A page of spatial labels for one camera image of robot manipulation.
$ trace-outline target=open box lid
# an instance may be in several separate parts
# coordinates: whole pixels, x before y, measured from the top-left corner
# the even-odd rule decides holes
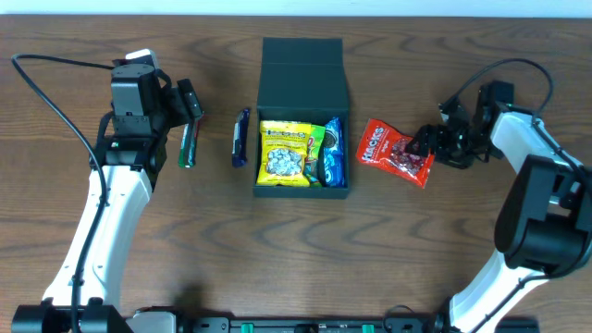
[[[257,108],[347,113],[342,54],[341,39],[264,38]]]

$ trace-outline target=white wall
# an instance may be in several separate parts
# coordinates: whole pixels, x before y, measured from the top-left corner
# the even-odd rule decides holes
[[[592,0],[0,0],[0,13],[592,18]]]

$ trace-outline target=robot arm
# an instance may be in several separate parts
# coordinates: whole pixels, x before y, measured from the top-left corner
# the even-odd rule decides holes
[[[438,332],[492,333],[529,291],[587,260],[592,212],[584,189],[589,185],[572,170],[582,165],[557,154],[559,145],[542,120],[533,121],[534,113],[512,103],[511,84],[483,86],[470,124],[453,97],[441,105],[447,124],[424,126],[408,146],[458,168],[469,167],[479,154],[485,161],[505,155],[517,173],[496,224],[497,249],[471,284],[445,303]]]
[[[14,58],[13,62],[25,79]],[[130,332],[117,308],[133,234],[167,160],[165,144],[169,130],[197,121],[203,112],[190,81],[180,80],[173,87],[170,78],[158,67],[154,52],[141,50],[113,62],[113,68],[90,64],[112,69],[113,111],[101,120],[97,143],[92,149],[90,189],[74,241],[42,304],[19,307],[13,319],[13,332],[68,331],[72,327],[70,322],[78,323],[83,332],[97,329]],[[114,134],[105,136],[111,120]],[[104,190],[99,167],[105,175]],[[104,202],[100,199],[102,194],[106,198],[105,209],[95,223],[97,211],[102,207],[99,203]],[[92,225],[96,226],[93,234]],[[78,279],[80,288],[76,290],[79,298],[73,301],[74,272],[78,271],[83,244],[88,241],[90,247]]]

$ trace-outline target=small blue snack bar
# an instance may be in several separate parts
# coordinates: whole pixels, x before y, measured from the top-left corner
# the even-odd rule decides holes
[[[343,137],[341,122],[334,117],[325,125],[325,139],[323,140],[323,165],[325,167],[325,186],[343,187]]]
[[[234,124],[234,137],[232,139],[232,166],[244,167],[247,164],[247,130],[249,128],[250,108],[239,112],[237,122]]]

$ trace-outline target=green snack bag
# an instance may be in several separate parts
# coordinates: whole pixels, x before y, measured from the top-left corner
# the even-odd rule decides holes
[[[310,181],[311,187],[322,187],[318,180],[318,152],[321,150],[321,144],[325,138],[325,127],[311,125],[311,136],[308,139],[308,152],[304,159],[304,176]]]

